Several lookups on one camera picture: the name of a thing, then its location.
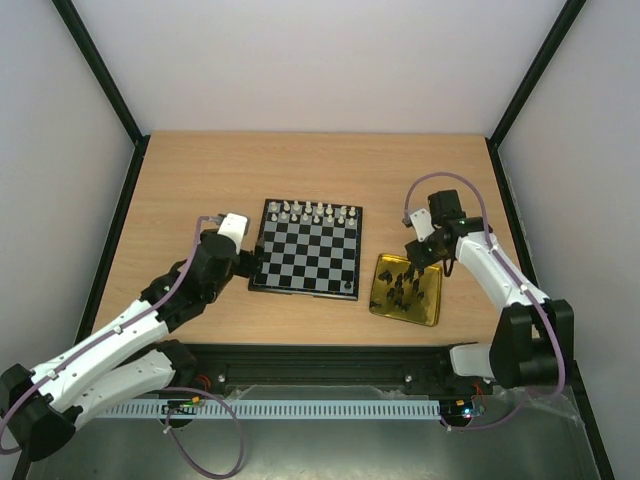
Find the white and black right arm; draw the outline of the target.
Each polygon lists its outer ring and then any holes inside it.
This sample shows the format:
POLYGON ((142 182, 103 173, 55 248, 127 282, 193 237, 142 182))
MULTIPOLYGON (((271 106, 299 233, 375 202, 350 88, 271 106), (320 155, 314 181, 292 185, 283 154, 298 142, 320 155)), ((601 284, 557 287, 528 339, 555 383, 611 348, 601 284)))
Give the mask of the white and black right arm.
POLYGON ((438 384, 455 392, 471 377, 482 377, 507 389, 553 385, 561 392, 573 357, 573 310, 516 267, 499 245, 486 209, 469 217, 457 191, 438 191, 426 208, 405 209, 403 223, 416 235, 405 245, 412 266, 441 263, 446 276, 455 264, 464 266, 499 313, 490 344, 450 348, 450 358, 436 367, 438 384))

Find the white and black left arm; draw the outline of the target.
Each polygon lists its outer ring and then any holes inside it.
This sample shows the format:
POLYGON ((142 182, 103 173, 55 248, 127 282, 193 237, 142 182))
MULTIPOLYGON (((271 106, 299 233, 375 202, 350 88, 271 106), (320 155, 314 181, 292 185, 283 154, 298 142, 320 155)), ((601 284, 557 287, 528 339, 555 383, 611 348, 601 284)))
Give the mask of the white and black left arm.
POLYGON ((264 242, 239 250, 225 235, 204 231, 190 261, 174 263, 107 326, 56 358, 1 375, 1 427, 31 461, 60 450, 105 410, 140 394, 185 386, 196 360, 166 337, 201 315, 229 281, 257 273, 264 242))

